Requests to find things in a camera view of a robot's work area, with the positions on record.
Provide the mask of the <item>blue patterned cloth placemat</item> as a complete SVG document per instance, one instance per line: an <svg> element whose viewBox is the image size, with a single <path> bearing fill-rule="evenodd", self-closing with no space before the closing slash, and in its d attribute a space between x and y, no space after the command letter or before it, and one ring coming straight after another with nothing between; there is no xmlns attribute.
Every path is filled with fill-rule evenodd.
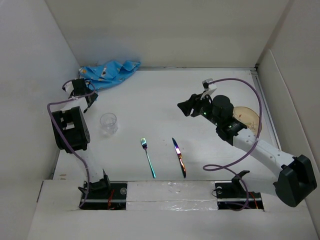
<svg viewBox="0 0 320 240"><path fill-rule="evenodd" d="M110 89L122 84L140 67L141 62L127 60L124 63L109 61L97 66L82 66L79 76L90 82L89 88L96 91Z"/></svg>

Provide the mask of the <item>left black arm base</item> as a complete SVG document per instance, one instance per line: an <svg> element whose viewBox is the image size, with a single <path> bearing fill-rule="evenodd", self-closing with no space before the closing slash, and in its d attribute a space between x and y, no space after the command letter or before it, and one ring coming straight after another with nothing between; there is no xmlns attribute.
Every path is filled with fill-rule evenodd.
<svg viewBox="0 0 320 240"><path fill-rule="evenodd" d="M107 192L90 192L84 204L80 207L82 210L126 210L127 205L127 182L112 181L111 190Z"/></svg>

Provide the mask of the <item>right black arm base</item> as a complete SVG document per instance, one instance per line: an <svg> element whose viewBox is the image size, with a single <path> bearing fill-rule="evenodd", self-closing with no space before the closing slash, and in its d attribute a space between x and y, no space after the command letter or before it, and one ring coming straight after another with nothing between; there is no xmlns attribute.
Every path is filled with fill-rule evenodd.
<svg viewBox="0 0 320 240"><path fill-rule="evenodd" d="M211 195L217 199L218 210L238 211L244 210L264 210L262 196L259 192L249 191L240 180L240 177L250 173L248 170L241 171L231 180L219 180L214 182L214 189Z"/></svg>

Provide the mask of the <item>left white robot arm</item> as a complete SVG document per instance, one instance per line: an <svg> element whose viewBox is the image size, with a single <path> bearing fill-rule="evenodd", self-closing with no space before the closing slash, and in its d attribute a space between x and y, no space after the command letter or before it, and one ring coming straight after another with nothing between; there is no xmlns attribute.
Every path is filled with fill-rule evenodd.
<svg viewBox="0 0 320 240"><path fill-rule="evenodd" d="M69 94L68 100L47 105L57 147L72 155L87 177L83 193L95 193L100 198L111 194L111 183L105 170L100 167L89 148L91 136L84 113L89 110L98 94L93 85L83 78L67 81L62 89Z"/></svg>

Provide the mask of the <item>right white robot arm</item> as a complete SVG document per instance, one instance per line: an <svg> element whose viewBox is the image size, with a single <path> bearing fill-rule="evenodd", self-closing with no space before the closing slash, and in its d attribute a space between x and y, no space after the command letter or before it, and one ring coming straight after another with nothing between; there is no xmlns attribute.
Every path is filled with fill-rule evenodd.
<svg viewBox="0 0 320 240"><path fill-rule="evenodd" d="M234 106L224 95L214 98L193 94L178 103L188 117L199 115L216 126L216 133L231 146L247 152L266 166L277 178L275 194L289 207L296 207L317 188L316 177L309 158L283 152L264 140L259 140L244 123L233 115Z"/></svg>

